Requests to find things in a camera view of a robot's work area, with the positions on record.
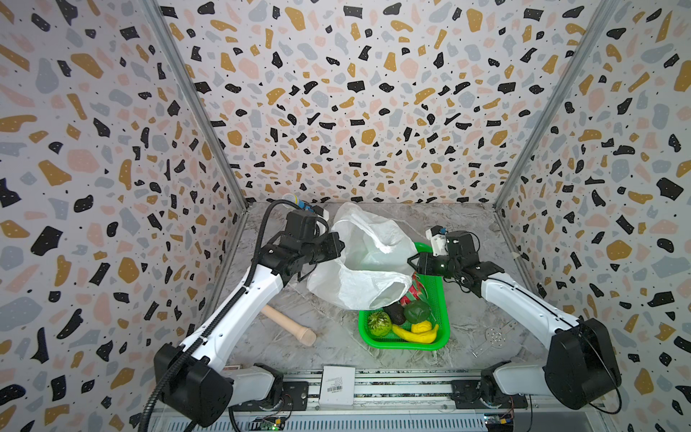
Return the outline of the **pink dragon fruit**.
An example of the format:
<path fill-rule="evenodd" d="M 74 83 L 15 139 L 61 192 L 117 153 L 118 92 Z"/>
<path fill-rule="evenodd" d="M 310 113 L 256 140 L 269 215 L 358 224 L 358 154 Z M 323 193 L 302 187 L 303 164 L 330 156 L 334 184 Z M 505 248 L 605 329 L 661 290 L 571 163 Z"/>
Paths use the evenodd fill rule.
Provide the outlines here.
<path fill-rule="evenodd" d="M 420 281 L 419 275 L 414 273 L 412 275 L 411 286 L 406 291 L 405 295 L 399 299 L 399 303 L 402 306 L 407 306 L 412 302 L 428 302 L 428 295 L 426 294 L 426 288 L 424 284 Z"/>

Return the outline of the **white plastic bag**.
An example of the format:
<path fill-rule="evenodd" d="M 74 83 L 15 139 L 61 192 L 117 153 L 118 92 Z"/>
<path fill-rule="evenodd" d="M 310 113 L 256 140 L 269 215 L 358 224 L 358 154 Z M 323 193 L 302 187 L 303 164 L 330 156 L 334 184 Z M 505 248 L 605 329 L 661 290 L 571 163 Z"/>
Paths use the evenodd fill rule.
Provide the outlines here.
<path fill-rule="evenodd" d="M 338 209 L 331 230 L 345 243 L 340 257 L 319 264 L 307 289 L 321 300 L 350 311 L 373 311 L 405 295 L 412 285 L 408 259 L 417 254 L 396 221 L 354 203 Z"/>

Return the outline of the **green round fruit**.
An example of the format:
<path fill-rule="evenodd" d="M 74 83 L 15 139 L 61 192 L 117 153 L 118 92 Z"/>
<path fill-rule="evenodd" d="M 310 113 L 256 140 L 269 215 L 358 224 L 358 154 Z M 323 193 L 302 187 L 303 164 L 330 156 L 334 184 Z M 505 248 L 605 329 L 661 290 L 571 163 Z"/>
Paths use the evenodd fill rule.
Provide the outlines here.
<path fill-rule="evenodd" d="M 432 316 L 432 311 L 427 302 L 417 300 L 408 303 L 404 307 L 404 316 L 406 321 L 411 324 L 419 324 L 427 321 Z"/>

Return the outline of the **dark avocado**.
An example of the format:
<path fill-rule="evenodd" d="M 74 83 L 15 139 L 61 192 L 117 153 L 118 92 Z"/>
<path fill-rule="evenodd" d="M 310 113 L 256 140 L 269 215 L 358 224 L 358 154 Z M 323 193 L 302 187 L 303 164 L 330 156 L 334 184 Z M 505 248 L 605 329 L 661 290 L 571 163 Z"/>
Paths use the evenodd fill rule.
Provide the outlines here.
<path fill-rule="evenodd" d="M 394 325 L 402 326 L 407 320 L 404 313 L 404 307 L 398 302 L 385 306 L 383 311 L 387 313 L 390 321 Z"/>

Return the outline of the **yellow lemon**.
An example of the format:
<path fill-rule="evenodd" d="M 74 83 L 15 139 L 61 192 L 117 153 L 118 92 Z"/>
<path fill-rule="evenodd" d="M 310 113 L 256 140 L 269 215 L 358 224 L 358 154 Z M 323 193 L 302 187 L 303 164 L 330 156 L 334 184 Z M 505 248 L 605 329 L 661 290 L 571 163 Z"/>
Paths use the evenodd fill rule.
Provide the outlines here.
<path fill-rule="evenodd" d="M 430 321 L 425 320 L 416 324 L 411 325 L 411 332 L 415 334 L 426 333 L 433 329 L 433 325 Z"/>

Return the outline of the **green custard apple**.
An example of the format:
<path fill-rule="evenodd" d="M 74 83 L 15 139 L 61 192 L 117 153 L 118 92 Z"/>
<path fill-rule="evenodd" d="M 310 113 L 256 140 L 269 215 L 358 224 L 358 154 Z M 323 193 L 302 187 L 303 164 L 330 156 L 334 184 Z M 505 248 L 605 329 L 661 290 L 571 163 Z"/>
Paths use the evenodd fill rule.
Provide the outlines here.
<path fill-rule="evenodd" d="M 386 311 L 373 311 L 366 320 L 369 334 L 373 338 L 384 338 L 392 332 L 392 320 Z"/>

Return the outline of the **yellow banana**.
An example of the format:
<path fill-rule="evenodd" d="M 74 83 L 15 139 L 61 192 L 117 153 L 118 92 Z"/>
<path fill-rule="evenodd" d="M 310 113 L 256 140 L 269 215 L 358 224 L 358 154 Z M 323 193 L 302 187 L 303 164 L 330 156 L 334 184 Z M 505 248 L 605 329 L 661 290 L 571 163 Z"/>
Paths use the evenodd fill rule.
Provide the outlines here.
<path fill-rule="evenodd" d="M 426 333 L 415 334 L 411 330 L 403 329 L 400 326 L 393 325 L 392 332 L 398 337 L 403 339 L 408 343 L 429 345 L 437 340 L 437 332 L 439 330 L 439 325 L 435 324 L 431 331 Z"/>

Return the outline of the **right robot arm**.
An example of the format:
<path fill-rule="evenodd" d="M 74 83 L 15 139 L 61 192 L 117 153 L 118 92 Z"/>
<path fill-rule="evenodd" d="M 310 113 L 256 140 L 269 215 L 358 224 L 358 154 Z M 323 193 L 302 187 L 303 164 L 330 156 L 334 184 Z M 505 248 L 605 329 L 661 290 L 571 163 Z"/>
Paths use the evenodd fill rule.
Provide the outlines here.
<path fill-rule="evenodd" d="M 559 310 L 479 255 L 479 243 L 466 230 L 435 226 L 426 233 L 430 252 L 419 252 L 408 264 L 419 275 L 439 276 L 458 284 L 505 311 L 547 349 L 544 364 L 500 362 L 482 370 L 474 390 L 464 398 L 498 407 L 514 396 L 552 396 L 580 410 L 622 383 L 608 329 L 599 320 L 581 320 Z"/>

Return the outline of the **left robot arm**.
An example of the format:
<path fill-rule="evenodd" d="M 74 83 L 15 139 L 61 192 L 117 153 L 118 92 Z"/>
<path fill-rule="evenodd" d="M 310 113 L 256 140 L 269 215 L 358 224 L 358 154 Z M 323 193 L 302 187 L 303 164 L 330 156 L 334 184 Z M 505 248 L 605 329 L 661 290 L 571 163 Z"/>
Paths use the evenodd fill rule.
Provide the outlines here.
<path fill-rule="evenodd" d="M 321 207 L 290 201 L 284 229 L 265 238 L 272 210 L 264 214 L 250 267 L 242 281 L 208 320 L 179 345 L 165 344 L 154 357 L 157 385 L 147 400 L 138 429 L 149 430 L 158 402 L 190 420 L 189 430 L 206 428 L 233 408 L 255 402 L 268 410 L 284 399 L 284 376 L 264 364 L 223 374 L 228 359 L 260 311 L 306 265 L 318 266 L 340 257 L 345 249 L 329 228 Z"/>

